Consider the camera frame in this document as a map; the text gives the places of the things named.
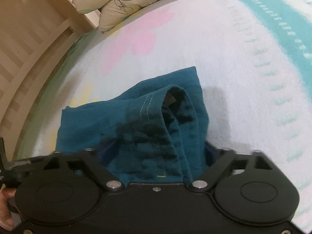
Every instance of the metal rivet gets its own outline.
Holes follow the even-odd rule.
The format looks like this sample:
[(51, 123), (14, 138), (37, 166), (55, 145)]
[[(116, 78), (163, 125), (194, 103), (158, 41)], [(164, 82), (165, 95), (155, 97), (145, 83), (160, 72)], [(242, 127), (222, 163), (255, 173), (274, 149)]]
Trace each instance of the metal rivet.
[(120, 188), (122, 186), (122, 183), (118, 180), (111, 180), (111, 181), (108, 181), (106, 183), (107, 187), (111, 188), (111, 189), (117, 189), (117, 188)]
[(202, 188), (205, 188), (206, 186), (208, 186), (208, 184), (206, 181), (203, 181), (203, 180), (195, 180), (192, 183), (192, 186), (195, 188), (198, 188), (198, 189), (202, 189)]
[(23, 234), (33, 234), (31, 230), (24, 230)]
[(155, 191), (155, 192), (159, 192), (160, 190), (161, 190), (160, 187), (153, 187), (153, 191)]

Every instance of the bed frame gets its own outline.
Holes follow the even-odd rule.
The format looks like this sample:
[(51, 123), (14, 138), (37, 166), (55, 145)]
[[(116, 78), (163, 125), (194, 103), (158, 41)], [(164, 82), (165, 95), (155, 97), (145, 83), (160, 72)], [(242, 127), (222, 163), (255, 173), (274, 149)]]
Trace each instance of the bed frame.
[(85, 31), (47, 0), (0, 4), (0, 137), (12, 160), (40, 90)]

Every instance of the teal cloth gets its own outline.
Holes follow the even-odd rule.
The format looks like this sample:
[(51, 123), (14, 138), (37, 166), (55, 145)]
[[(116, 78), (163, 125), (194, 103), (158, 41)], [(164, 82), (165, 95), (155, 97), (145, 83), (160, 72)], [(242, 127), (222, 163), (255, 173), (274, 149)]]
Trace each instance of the teal cloth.
[(98, 149), (123, 183), (192, 182), (206, 170), (208, 115), (195, 67), (62, 112), (57, 151)]

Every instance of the person's skin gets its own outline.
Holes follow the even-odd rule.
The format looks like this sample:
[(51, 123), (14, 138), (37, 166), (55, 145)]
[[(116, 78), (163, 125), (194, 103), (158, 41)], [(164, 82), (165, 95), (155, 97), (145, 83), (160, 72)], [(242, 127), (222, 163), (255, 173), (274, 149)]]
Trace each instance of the person's skin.
[(12, 230), (14, 227), (11, 212), (7, 208), (7, 200), (15, 196), (15, 188), (4, 188), (0, 192), (0, 227)]

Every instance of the bed sheet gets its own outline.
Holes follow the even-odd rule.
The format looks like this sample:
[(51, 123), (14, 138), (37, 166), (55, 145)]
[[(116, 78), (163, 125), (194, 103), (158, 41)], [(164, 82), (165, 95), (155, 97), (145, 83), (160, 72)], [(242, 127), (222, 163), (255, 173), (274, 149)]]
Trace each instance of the bed sheet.
[(312, 0), (161, 0), (72, 47), (47, 86), (18, 158), (55, 149), (61, 110), (196, 66), (207, 139), (264, 151), (295, 184), (294, 223), (312, 230)]

